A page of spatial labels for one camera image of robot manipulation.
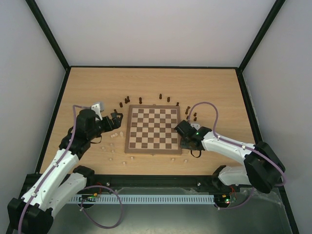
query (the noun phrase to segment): light chessboard square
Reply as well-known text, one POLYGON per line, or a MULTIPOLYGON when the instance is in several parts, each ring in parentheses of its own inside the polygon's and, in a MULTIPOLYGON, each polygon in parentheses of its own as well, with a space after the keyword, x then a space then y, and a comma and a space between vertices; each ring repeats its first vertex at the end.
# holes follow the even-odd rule
POLYGON ((125 153, 182 154, 179 106, 130 105, 125 153))

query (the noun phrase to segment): wooden tabletop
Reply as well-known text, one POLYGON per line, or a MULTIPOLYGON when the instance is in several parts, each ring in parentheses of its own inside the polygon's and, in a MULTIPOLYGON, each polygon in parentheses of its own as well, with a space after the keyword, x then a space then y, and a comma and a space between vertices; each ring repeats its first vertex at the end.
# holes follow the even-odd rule
MULTIPOLYGON (((90 106, 103 101, 103 116, 116 109, 124 114, 119 129, 103 133, 100 144, 92 144, 79 164, 95 170, 96 174, 111 175, 211 175, 220 165, 235 166, 237 162, 213 152, 202 152, 200 158, 189 150, 182 155, 143 155, 124 152, 129 104, 176 105, 181 119, 187 106, 201 101, 215 104, 219 111, 217 132, 242 142, 254 143, 244 101, 232 69, 157 69, 157 68, 72 68, 60 104, 56 122, 41 167, 41 173, 51 163, 63 137, 73 125, 72 105, 90 106)), ((208 105, 196 107, 197 123, 213 127, 215 111, 208 105)))

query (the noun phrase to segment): purple cable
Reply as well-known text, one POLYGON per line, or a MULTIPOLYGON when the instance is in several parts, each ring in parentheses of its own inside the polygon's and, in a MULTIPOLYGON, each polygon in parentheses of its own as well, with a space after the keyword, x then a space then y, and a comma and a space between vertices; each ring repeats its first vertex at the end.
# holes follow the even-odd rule
POLYGON ((221 211, 222 211, 222 210, 236 209, 236 208, 239 208, 239 207, 242 207, 243 205, 245 205, 245 204, 250 200, 250 198, 252 198, 252 194, 253 194, 253 193, 254 193, 254 187, 252 188, 252 190, 251 190, 251 192, 250 192, 248 198, 247 198, 243 203, 241 203, 241 204, 239 204, 239 205, 237 205, 237 206, 234 206, 234 207, 225 207, 225 208, 223 208, 223 207, 218 207, 217 204, 214 204, 214 206, 217 207, 218 210, 221 210, 221 211))
POLYGON ((81 201, 81 204, 80 204, 81 211, 87 216, 87 218, 88 218, 93 224, 95 224, 95 225, 98 226, 99 228, 103 228, 103 229, 112 229, 112 228, 117 227, 117 226, 121 223, 122 218, 123 218, 123 215, 124 215, 124 209, 123 209, 123 205, 122 205, 122 202, 121 202, 120 197, 118 196, 118 194, 117 194, 114 190, 112 190, 111 188, 102 186, 102 185, 93 185, 93 186, 85 187, 85 188, 82 189, 82 190, 91 189, 91 188, 103 188, 103 189, 107 189, 107 190, 111 191, 113 194, 116 195, 116 197, 117 197, 117 199, 118 199, 118 201, 119 201, 119 203, 120 203, 120 212, 121 212, 121 213, 120 213, 119 220, 117 221, 117 223, 116 223, 115 225, 110 226, 110 227, 103 226, 103 225, 100 225, 100 224, 96 223, 96 222, 88 215, 88 213, 87 213, 87 212, 84 210, 84 208, 83 208, 83 202, 84 202, 84 200, 86 200, 86 199, 83 199, 83 200, 81 201))
MULTIPOLYGON (((216 128, 216 124, 217 124, 217 122, 218 122, 219 112, 218 112, 218 109, 216 108, 216 106, 215 106, 214 104, 212 104, 211 102, 203 101, 203 102, 199 102, 199 103, 195 104, 195 105, 191 108, 191 110, 190 110, 189 117, 188 117, 188 122, 190 122, 190 120, 191 120, 191 114, 192 114, 193 109, 194 109, 196 106, 201 105, 201 104, 208 104, 208 105, 211 105, 211 106, 214 108, 214 110, 215 110, 215 121, 214 121, 214 126, 213 126, 213 134, 214 134, 214 136, 215 136, 216 138, 218 138, 219 140, 224 141, 224 142, 226 142, 226 143, 228 143, 228 144, 235 145, 235 146, 237 146, 237 147, 242 147, 241 144, 237 144, 237 143, 232 142, 232 141, 230 141, 230 140, 226 140, 226 139, 223 139, 223 138, 221 138, 221 137, 218 137, 218 134, 215 132, 215 128, 216 128)), ((250 148, 250 147, 248 147, 248 146, 245 146, 245 149, 250 150, 250 151, 256 153, 257 155, 259 155, 260 157, 262 157, 263 159, 265 159, 266 161, 268 161, 272 166, 274 166, 274 167, 278 170, 278 172, 280 172, 280 174, 281 174, 282 177, 283 177, 283 182, 280 183, 280 184, 276 184, 276 186, 283 186, 283 185, 287 182, 287 178, 286 178, 286 176, 285 176, 285 173, 284 173, 284 172, 282 171, 282 169, 280 169, 279 166, 277 166, 272 160, 270 160, 268 157, 266 157, 264 154, 260 153, 259 151, 255 150, 255 149, 252 149, 252 148, 250 148)), ((227 209, 233 209, 233 208, 236 208, 236 207, 241 207, 242 205, 246 204, 246 203, 250 200, 250 198, 251 198, 253 192, 254 192, 254 188, 253 188, 252 192, 250 193, 250 196, 249 196, 249 197, 247 198, 247 200, 244 201, 242 204, 240 204, 240 205, 238 205, 238 206, 235 206, 235 207, 230 207, 230 208, 220 208, 220 210, 227 210, 227 209)))
MULTIPOLYGON (((62 161, 62 159, 65 157, 66 153, 68 152, 69 148, 71 147, 72 143, 73 143, 73 139, 75 136, 75 131, 76 131, 76 110, 75 107, 77 108, 81 108, 81 109, 90 109, 91 107, 87 107, 87 106, 78 106, 78 105, 73 105, 73 113, 74 113, 74 125, 73 125, 73 132, 72 132, 72 136, 70 138, 69 144, 67 146, 67 148, 65 149, 64 153, 61 155, 61 157, 58 159, 58 161, 56 161, 56 164, 59 164, 59 162, 62 161)), ((37 193, 40 189, 40 187, 43 185, 43 183, 45 182, 45 180, 47 179, 47 177, 51 174, 51 172, 54 170, 55 166, 52 166, 50 168, 50 170, 47 172, 47 174, 45 174, 45 176, 43 177, 43 179, 40 181, 40 183, 38 184, 38 186, 36 187, 34 193, 37 193)), ((19 227, 18 227, 18 233, 21 234, 21 226, 23 224, 23 219, 26 213, 26 210, 29 206, 29 204, 32 202, 32 200, 34 199, 34 196, 30 196, 28 202, 26 203, 21 215, 20 215, 20 219, 19 219, 19 227)))

